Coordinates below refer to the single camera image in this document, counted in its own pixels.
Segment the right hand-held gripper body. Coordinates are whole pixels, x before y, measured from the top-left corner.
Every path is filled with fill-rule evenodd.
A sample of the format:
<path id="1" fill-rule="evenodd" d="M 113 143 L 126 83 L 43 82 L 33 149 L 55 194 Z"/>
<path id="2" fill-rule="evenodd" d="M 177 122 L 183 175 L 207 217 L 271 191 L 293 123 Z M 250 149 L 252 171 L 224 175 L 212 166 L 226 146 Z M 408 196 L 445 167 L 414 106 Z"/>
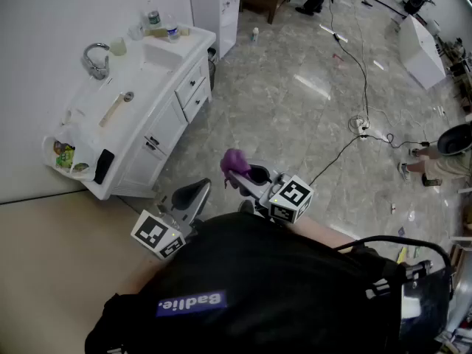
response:
<path id="1" fill-rule="evenodd" d="M 259 204 L 268 216 L 285 223 L 296 223 L 313 199 L 313 189 L 298 176 L 281 173 L 264 192 Z"/>

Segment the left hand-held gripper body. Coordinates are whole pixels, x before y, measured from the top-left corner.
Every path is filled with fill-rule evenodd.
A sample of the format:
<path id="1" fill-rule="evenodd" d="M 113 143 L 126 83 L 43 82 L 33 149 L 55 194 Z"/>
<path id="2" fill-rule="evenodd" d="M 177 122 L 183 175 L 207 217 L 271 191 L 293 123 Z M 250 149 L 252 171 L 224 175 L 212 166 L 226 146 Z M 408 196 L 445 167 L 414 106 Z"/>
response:
<path id="1" fill-rule="evenodd" d="M 160 260 L 170 259 L 195 232 L 193 221 L 181 219 L 182 209 L 172 206 L 171 197 L 144 210 L 131 231 L 131 237 Z"/>

